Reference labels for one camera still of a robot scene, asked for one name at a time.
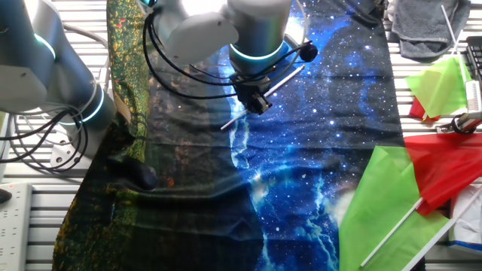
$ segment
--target red flag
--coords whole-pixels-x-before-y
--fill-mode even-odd
[[[420,104],[419,100],[415,97],[413,99],[413,104],[412,107],[410,108],[410,116],[418,117],[423,119],[425,115],[425,109],[423,109],[422,105]],[[425,120],[426,122],[435,122],[437,120],[440,120],[440,116],[437,117],[428,117],[426,116]]]
[[[436,134],[405,138],[427,215],[482,176],[482,134]]]

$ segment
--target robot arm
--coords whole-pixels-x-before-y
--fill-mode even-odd
[[[114,103],[67,41],[50,0],[0,1],[0,110],[16,114],[62,104],[82,113],[92,157],[114,116]],[[73,119],[61,125],[76,132]]]
[[[293,38],[285,35],[292,0],[225,0],[225,5],[218,12],[195,15],[189,14],[188,8],[192,5],[208,5],[210,2],[196,1],[194,4],[188,0],[151,0],[146,4],[144,1],[138,1],[148,13],[146,25],[149,35],[153,40],[152,32],[159,35],[164,53],[157,45],[154,46],[168,64],[204,84],[233,86],[238,100],[251,112],[263,114],[271,106],[263,93],[270,89],[271,80],[268,74],[273,71],[273,66],[286,57],[282,56],[284,40],[293,49],[296,48],[297,55],[294,59],[301,53],[303,60],[312,61],[318,53],[311,44],[295,44]],[[303,11],[301,3],[298,0],[296,2]],[[306,29],[305,25],[303,37],[306,35]],[[230,78],[230,83],[200,81],[199,78],[187,75],[168,61],[170,57],[176,62],[193,64],[226,45],[229,45],[231,65],[236,72]],[[186,97],[170,88],[159,75],[156,79],[169,91]]]

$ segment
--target gray towel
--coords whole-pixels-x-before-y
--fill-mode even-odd
[[[392,31],[400,37],[403,57],[433,59],[453,46],[442,5],[458,37],[470,13],[469,0],[397,0]]]

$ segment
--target black wire bundle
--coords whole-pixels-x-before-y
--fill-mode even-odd
[[[171,67],[173,67],[177,72],[181,73],[182,75],[192,79],[192,80],[195,80],[195,81],[198,81],[200,83],[203,83],[203,84],[208,84],[208,85],[212,85],[212,86],[220,86],[220,87],[228,87],[228,86],[235,86],[237,84],[245,84],[245,83],[248,83],[248,82],[253,82],[253,81],[256,81],[257,78],[259,78],[260,76],[265,76],[265,75],[268,75],[269,73],[271,72],[274,72],[274,70],[277,68],[276,65],[278,65],[281,61],[283,61],[284,59],[286,59],[287,57],[289,57],[290,55],[292,55],[293,53],[296,53],[298,52],[299,50],[302,50],[303,48],[305,48],[306,46],[310,45],[311,44],[311,41],[308,41],[304,44],[302,44],[301,46],[299,47],[296,47],[292,50],[290,50],[289,52],[287,52],[285,55],[283,55],[281,58],[279,58],[277,61],[275,61],[273,64],[267,66],[265,69],[263,69],[261,72],[257,73],[257,74],[254,74],[254,75],[238,75],[240,77],[243,77],[245,79],[242,79],[242,80],[239,80],[239,81],[232,81],[232,82],[229,82],[229,83],[221,83],[221,82],[211,82],[211,81],[205,81],[203,79],[200,79],[200,78],[197,78],[187,72],[185,72],[183,69],[180,69],[177,65],[175,65],[172,61],[170,61],[167,56],[163,53],[163,51],[159,48],[159,45],[157,43],[160,44],[160,39],[157,35],[157,33],[155,32],[155,29],[154,29],[154,16],[156,14],[157,11],[154,11],[153,13],[149,14],[146,19],[145,19],[145,23],[144,23],[144,29],[142,30],[142,46],[143,46],[143,50],[144,50],[144,56],[145,56],[145,60],[148,64],[148,67],[149,67],[149,70],[151,71],[152,75],[154,76],[154,78],[157,80],[157,82],[159,82],[159,84],[164,87],[167,91],[171,92],[171,93],[174,93],[178,96],[181,96],[181,97],[184,97],[184,98],[188,98],[188,99],[221,99],[221,98],[227,98],[227,97],[232,97],[232,96],[236,96],[235,93],[231,93],[231,94],[225,94],[225,95],[218,95],[218,96],[191,96],[191,95],[188,95],[188,94],[183,94],[183,93],[180,93],[179,91],[175,90],[173,87],[171,87],[167,82],[165,82],[164,79],[162,79],[157,73],[156,71],[154,70],[154,67],[152,66],[151,64],[151,60],[149,59],[149,55],[148,55],[148,48],[147,48],[147,37],[146,35],[149,34],[149,38],[151,39],[151,43],[154,45],[154,48],[156,49],[156,51],[159,53],[160,57],[167,63],[169,64]],[[224,80],[224,79],[228,79],[228,78],[221,78],[221,77],[217,77],[217,76],[214,76],[214,75],[211,75],[209,74],[208,72],[205,72],[205,71],[202,71],[196,67],[194,67],[193,65],[190,65],[191,68],[197,70],[198,72],[201,72],[205,75],[208,75],[209,77],[212,77],[212,78],[217,78],[217,79],[220,79],[220,80]],[[289,70],[289,67],[287,67],[280,75],[279,77],[283,76],[287,71]]]
[[[39,162],[34,156],[33,154],[41,147],[41,145],[43,144],[43,142],[45,142],[45,140],[47,139],[48,135],[52,132],[53,128],[66,116],[66,115],[70,115],[75,123],[75,126],[77,127],[77,130],[80,130],[82,129],[83,132],[84,132],[84,136],[85,136],[85,140],[84,140],[84,147],[82,148],[82,151],[80,152],[80,156],[79,158],[75,158],[75,156],[77,155],[77,153],[79,152],[79,150],[81,149],[81,146],[82,146],[82,131],[80,131],[78,134],[77,134],[77,145],[75,146],[75,151],[73,152],[73,154],[70,156],[70,158],[67,159],[67,161],[63,162],[62,164],[58,165],[58,166],[53,166],[53,167],[49,167],[49,166],[45,166],[44,164],[42,164],[41,162]],[[20,131],[19,129],[19,125],[18,125],[18,122],[17,122],[17,116],[16,115],[9,115],[8,117],[8,127],[7,127],[7,136],[6,137],[3,137],[3,138],[0,138],[0,141],[10,141],[10,144],[11,144],[11,148],[12,150],[14,151],[14,153],[17,155],[17,157],[15,158],[11,158],[11,159],[6,159],[6,160],[0,160],[0,163],[13,163],[13,162],[18,162],[18,161],[22,161],[24,162],[27,166],[29,166],[30,168],[32,169],[36,169],[36,170],[44,170],[44,171],[47,171],[47,172],[51,172],[51,173],[58,173],[58,172],[65,172],[67,170],[70,170],[72,169],[74,166],[76,166],[80,161],[81,161],[81,158],[85,155],[85,152],[87,150],[87,144],[89,142],[89,139],[88,139],[88,132],[87,132],[87,128],[85,125],[81,126],[80,123],[81,123],[81,118],[78,114],[76,114],[76,112],[72,109],[67,109],[67,110],[64,110],[64,111],[61,111],[60,113],[58,113],[55,117],[52,118],[52,120],[50,120],[49,122],[47,122],[45,125],[41,126],[40,128],[38,129],[35,129],[31,132],[27,132],[27,133],[24,133],[22,135],[18,134],[18,135],[11,135],[12,132],[11,132],[11,125],[12,123],[14,124],[14,128],[15,130],[17,131],[17,133]],[[44,132],[44,135],[40,138],[40,141],[31,149],[31,150],[28,150],[26,145],[23,143],[23,139],[26,138],[26,137],[29,137],[29,136],[33,136],[43,130],[47,129],[45,132]],[[15,146],[13,140],[18,140],[19,143],[20,143],[20,146],[21,148],[25,151],[24,154],[20,154],[20,152],[17,150],[17,147]],[[26,160],[26,158],[29,157],[33,163],[29,162],[28,160]],[[68,163],[70,163],[70,161],[74,160],[74,163],[68,167],[68,168],[65,168],[65,169],[62,169],[62,167],[66,166]]]

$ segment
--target white stick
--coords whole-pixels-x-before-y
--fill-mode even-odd
[[[467,204],[462,208],[462,211],[452,219],[450,219],[435,236],[425,245],[422,250],[405,266],[402,271],[410,271],[412,268],[422,259],[422,257],[429,252],[430,248],[435,245],[435,243],[440,240],[440,238],[448,231],[450,228],[459,220],[459,218],[467,211],[468,207],[477,199],[477,197],[482,192],[482,185],[479,187],[477,192],[472,196],[472,198],[467,202]]]
[[[447,16],[447,12],[445,12],[445,8],[444,8],[443,5],[441,7],[442,7],[442,12],[444,13],[445,21],[447,21],[447,26],[449,28],[450,35],[452,36],[453,43],[456,43],[457,39],[455,38],[455,35],[453,34],[452,26],[450,25],[450,20],[449,20],[449,17]],[[457,52],[457,56],[459,56],[460,73],[462,74],[462,79],[464,80],[464,83],[465,83],[467,81],[467,76],[465,76],[465,70],[464,70],[464,66],[463,66],[464,64],[462,64],[463,58],[462,58],[462,55],[460,54],[459,50],[457,49],[457,47],[455,47],[455,50]]]
[[[370,255],[368,255],[368,257],[363,261],[363,263],[361,263],[361,267],[365,266],[368,263],[368,261],[375,255],[375,253],[377,253],[377,251],[382,247],[382,245],[385,244],[386,240],[388,240],[390,236],[393,235],[393,233],[404,223],[404,221],[407,220],[407,218],[413,213],[413,211],[415,211],[415,209],[420,207],[422,202],[423,198],[420,198],[417,202],[415,202],[415,204],[413,204],[412,208],[407,212],[407,214],[405,214],[405,216],[393,227],[393,229],[390,230],[389,234],[387,234],[385,238],[383,238],[382,242],[380,242],[377,247],[370,253]]]
[[[290,75],[286,76],[281,80],[278,84],[276,84],[274,87],[272,87],[268,92],[264,94],[265,97],[268,97],[269,95],[273,94],[275,91],[277,91],[282,85],[284,85],[286,82],[288,82],[290,79],[292,79],[298,72],[301,72],[301,70],[304,69],[304,65],[302,65],[300,68],[295,69],[294,72],[292,72]],[[236,120],[239,120],[240,117],[244,116],[244,114],[248,113],[248,109],[245,111],[241,112],[239,115],[235,116],[232,120],[230,120],[228,123],[226,123],[223,127],[221,127],[221,130],[226,129],[228,126],[233,124]]]
[[[463,32],[464,32],[464,29],[460,30],[459,37],[457,38],[457,42],[455,43],[455,45],[453,45],[452,53],[450,53],[451,56],[453,56],[455,52],[459,51],[459,48],[458,48],[459,41],[460,41],[460,37],[462,37]]]

